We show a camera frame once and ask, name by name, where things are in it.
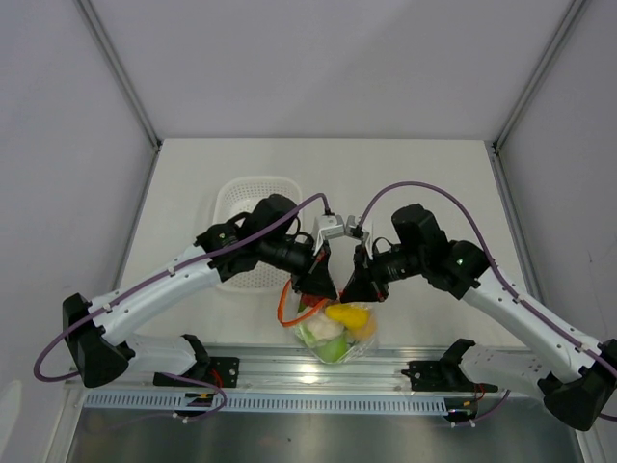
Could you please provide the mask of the right aluminium frame post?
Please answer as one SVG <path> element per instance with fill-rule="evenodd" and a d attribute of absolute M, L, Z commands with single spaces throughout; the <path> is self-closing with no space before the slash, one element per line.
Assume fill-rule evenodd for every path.
<path fill-rule="evenodd" d="M 565 49 L 570 35 L 575 31 L 591 4 L 592 1 L 589 0 L 573 0 L 568 3 L 565 13 L 561 15 L 551 32 L 548 42 L 523 84 L 523 89 L 492 142 L 492 149 L 496 155 L 504 149 L 508 139 L 523 119 L 525 111 L 548 78 L 551 69 Z"/>

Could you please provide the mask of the aluminium frame post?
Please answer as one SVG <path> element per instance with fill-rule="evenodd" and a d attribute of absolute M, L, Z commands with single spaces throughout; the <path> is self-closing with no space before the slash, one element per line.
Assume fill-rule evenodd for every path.
<path fill-rule="evenodd" d="M 496 155 L 504 149 L 508 139 L 523 119 L 525 111 L 548 78 L 551 69 L 565 49 L 570 35 L 575 31 L 591 4 L 592 1 L 589 0 L 573 0 L 568 3 L 565 13 L 561 15 L 551 32 L 548 42 L 523 84 L 523 89 L 492 142 L 492 149 Z"/>
<path fill-rule="evenodd" d="M 100 18 L 94 2 L 90 0 L 75 0 L 73 1 L 73 5 L 77 12 L 79 12 L 86 29 L 91 34 L 99 54 L 105 61 L 129 110 L 145 138 L 148 140 L 148 144 L 155 152 L 158 152 L 162 145 L 162 141 L 156 133 L 146 108 L 138 96 L 134 84 L 122 62 L 121 56 Z"/>

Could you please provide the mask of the yellow pepper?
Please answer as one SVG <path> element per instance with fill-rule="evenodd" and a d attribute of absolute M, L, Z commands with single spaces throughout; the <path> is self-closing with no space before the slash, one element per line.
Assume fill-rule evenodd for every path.
<path fill-rule="evenodd" d="M 325 315 L 348 330 L 363 328 L 369 321 L 370 310 L 355 304 L 334 304 L 325 309 Z"/>

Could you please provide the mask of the white cauliflower with green leaves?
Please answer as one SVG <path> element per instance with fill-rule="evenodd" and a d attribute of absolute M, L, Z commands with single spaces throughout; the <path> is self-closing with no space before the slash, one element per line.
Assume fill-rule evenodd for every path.
<path fill-rule="evenodd" d="M 342 324 L 329 319 L 324 313 L 316 313 L 298 325 L 299 337 L 308 348 L 323 345 L 343 331 Z"/>

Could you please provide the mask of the clear zip bag orange zipper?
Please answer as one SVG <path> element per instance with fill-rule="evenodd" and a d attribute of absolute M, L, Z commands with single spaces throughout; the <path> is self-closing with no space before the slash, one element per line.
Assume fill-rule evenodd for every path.
<path fill-rule="evenodd" d="M 360 358 L 377 344 L 377 316 L 366 303 L 342 304 L 282 288 L 277 321 L 317 360 L 338 365 Z"/>

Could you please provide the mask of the orange apricot fruit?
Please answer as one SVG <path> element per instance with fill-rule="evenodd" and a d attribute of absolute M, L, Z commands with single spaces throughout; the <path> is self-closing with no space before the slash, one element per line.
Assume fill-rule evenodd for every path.
<path fill-rule="evenodd" d="M 358 341 L 370 340 L 377 331 L 377 320 L 374 315 L 372 315 L 366 323 L 358 329 L 353 331 L 353 337 Z"/>

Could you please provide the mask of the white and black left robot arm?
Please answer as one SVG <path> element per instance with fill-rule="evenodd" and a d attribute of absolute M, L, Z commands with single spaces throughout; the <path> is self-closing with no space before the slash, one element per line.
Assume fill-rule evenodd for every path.
<path fill-rule="evenodd" d="M 252 211 L 210 226 L 180 256 L 135 286 L 92 300 L 69 296 L 62 305 L 65 342 L 83 384 L 98 388 L 128 371 L 171 373 L 187 385 L 201 384 L 209 358 L 197 337 L 164 339 L 136 331 L 185 297 L 259 264 L 287 273 L 297 292 L 336 299 L 328 241 L 344 234 L 342 219 L 327 210 L 315 219 L 312 233 L 291 232 L 299 211 L 287 197 L 272 194 Z"/>

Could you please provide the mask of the green apple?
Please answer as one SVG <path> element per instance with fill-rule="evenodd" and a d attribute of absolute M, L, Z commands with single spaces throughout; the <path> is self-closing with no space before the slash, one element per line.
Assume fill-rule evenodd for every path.
<path fill-rule="evenodd" d="M 347 351 L 348 344 L 344 337 L 329 340 L 314 349 L 315 355 L 326 364 L 338 363 L 346 355 Z"/>

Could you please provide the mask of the left aluminium frame post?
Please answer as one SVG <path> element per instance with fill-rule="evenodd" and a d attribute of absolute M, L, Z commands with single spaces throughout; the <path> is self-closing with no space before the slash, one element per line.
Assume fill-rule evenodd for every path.
<path fill-rule="evenodd" d="M 75 0 L 73 1 L 73 5 L 77 12 L 79 12 L 86 29 L 91 34 L 99 54 L 105 61 L 129 110 L 145 138 L 148 140 L 148 144 L 155 152 L 158 152 L 162 145 L 162 141 L 156 133 L 146 108 L 138 96 L 134 84 L 122 62 L 121 56 L 100 18 L 94 2 L 90 0 Z"/>

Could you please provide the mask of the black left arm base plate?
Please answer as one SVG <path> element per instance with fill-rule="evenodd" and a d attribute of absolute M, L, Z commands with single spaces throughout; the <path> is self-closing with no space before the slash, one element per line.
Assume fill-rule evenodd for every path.
<path fill-rule="evenodd" d="M 155 372 L 153 385 L 157 387 L 197 387 L 208 383 L 218 388 L 235 388 L 240 367 L 237 357 L 211 357 L 196 336 L 183 335 L 190 345 L 195 363 L 177 379 L 162 372 Z"/>

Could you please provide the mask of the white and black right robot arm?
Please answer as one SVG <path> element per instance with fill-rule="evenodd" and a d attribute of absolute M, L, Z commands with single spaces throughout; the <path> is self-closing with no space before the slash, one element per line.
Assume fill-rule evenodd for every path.
<path fill-rule="evenodd" d="M 380 252 L 361 243 L 340 299 L 383 302 L 389 286 L 415 276 L 486 314 L 527 348 L 496 352 L 473 340 L 455 341 L 439 360 L 444 384 L 495 386 L 541 401 L 569 427 L 589 430 L 616 391 L 616 342 L 600 342 L 565 323 L 499 273 L 475 244 L 450 241 L 419 204 L 395 211 L 399 238 Z"/>

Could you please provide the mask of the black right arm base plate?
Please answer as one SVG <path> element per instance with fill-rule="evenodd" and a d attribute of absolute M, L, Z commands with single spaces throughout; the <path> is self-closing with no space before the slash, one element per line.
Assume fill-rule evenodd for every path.
<path fill-rule="evenodd" d="M 481 386 L 487 393 L 496 393 L 496 385 L 469 381 L 460 369 L 463 355 L 473 346 L 473 340 L 458 339 L 439 360 L 410 361 L 400 373 L 410 380 L 414 392 L 473 393 Z"/>

